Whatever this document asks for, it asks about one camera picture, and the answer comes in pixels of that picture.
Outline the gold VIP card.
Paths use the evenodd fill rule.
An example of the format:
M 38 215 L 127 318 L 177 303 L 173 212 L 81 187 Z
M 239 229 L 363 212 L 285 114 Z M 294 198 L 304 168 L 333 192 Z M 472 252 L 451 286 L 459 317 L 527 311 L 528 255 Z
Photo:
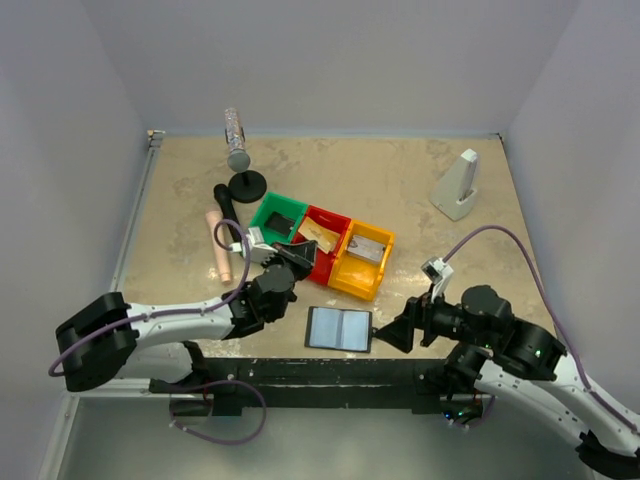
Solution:
M 326 227 L 321 226 L 310 217 L 305 217 L 298 228 L 298 233 L 306 240 L 316 241 L 318 248 L 325 254 L 331 253 L 340 238 L 340 235 Z

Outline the black leather card holder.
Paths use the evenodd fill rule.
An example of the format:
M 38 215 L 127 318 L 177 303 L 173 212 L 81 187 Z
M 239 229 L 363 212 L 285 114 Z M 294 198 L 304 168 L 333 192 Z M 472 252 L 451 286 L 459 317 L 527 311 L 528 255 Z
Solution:
M 307 348 L 370 353 L 371 311 L 312 306 L 308 309 L 304 345 Z

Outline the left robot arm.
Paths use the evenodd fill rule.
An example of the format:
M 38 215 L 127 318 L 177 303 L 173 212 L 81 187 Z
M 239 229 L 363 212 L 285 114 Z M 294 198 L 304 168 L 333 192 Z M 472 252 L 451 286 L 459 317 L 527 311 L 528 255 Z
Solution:
M 49 369 L 70 392 L 84 392 L 114 379 L 185 383 L 205 377 L 197 343 L 244 338 L 284 317 L 296 301 L 294 288 L 312 272 L 317 244 L 278 244 L 263 271 L 234 291 L 201 303 L 144 305 L 109 292 L 57 327 L 60 356 Z

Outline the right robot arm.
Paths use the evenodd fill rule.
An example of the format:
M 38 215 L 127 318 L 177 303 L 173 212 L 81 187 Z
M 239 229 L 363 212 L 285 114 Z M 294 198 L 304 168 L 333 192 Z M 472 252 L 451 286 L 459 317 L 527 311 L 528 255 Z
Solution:
M 424 347 L 439 337 L 456 341 L 444 367 L 450 391 L 475 388 L 511 401 L 555 426 L 591 470 L 638 478 L 638 415 L 582 371 L 553 334 L 516 317 L 490 286 L 467 289 L 456 305 L 431 293 L 411 297 L 374 336 L 408 353 L 415 330 Z

